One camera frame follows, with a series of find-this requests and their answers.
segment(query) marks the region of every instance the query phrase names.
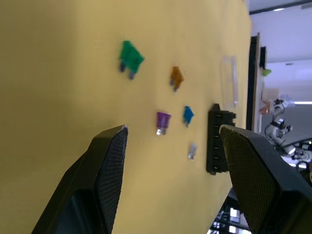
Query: yellow tablecloth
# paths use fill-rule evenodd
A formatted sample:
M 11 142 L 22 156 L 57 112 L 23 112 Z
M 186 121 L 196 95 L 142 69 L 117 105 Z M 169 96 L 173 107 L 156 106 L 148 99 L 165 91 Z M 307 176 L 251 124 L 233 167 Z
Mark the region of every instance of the yellow tablecloth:
M 238 66 L 245 127 L 251 23 L 242 0 L 3 0 L 0 4 L 0 233 L 30 233 L 93 136 L 129 124 L 114 234 L 205 233 L 231 186 L 205 170 L 220 60 Z M 122 42 L 145 56 L 130 81 Z M 185 81 L 174 93 L 172 66 Z M 182 123 L 184 105 L 195 116 Z M 156 112 L 172 115 L 156 136 Z M 198 145 L 187 160 L 190 142 Z

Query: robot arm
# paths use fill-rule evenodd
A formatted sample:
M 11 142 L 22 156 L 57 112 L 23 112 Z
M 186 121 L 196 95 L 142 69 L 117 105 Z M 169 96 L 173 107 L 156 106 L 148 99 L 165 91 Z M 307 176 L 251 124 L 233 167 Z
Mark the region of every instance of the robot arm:
M 284 103 L 283 100 L 278 99 L 274 103 L 273 119 L 270 125 L 266 127 L 265 135 L 268 136 L 275 144 L 282 147 L 287 154 L 292 155 L 296 150 L 294 146 L 282 146 L 285 141 L 285 134 L 293 129 L 292 126 L 285 125 L 283 113 L 286 103 Z

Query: clear plastic box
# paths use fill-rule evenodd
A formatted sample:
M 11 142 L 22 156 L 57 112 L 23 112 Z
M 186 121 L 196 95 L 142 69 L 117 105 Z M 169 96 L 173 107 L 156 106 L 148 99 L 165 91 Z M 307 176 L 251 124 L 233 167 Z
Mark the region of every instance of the clear plastic box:
M 220 69 L 223 109 L 232 110 L 238 104 L 236 57 L 224 56 Z

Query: black fuse holder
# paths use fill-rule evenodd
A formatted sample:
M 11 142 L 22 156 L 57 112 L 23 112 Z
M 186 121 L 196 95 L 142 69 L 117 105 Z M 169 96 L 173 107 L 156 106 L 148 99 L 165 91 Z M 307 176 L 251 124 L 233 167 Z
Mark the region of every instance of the black fuse holder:
M 207 165 L 206 170 L 212 175 L 228 170 L 223 142 L 219 134 L 222 124 L 235 126 L 233 119 L 236 114 L 221 111 L 219 104 L 214 104 L 208 113 Z

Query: blue fuse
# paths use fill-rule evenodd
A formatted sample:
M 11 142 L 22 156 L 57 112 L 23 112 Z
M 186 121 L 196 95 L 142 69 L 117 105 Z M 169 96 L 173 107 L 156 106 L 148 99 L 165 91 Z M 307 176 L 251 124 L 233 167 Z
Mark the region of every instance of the blue fuse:
M 189 106 L 185 106 L 183 119 L 184 119 L 184 122 L 186 123 L 187 127 L 189 126 L 193 116 L 194 116 L 194 113 L 191 110 L 191 108 Z

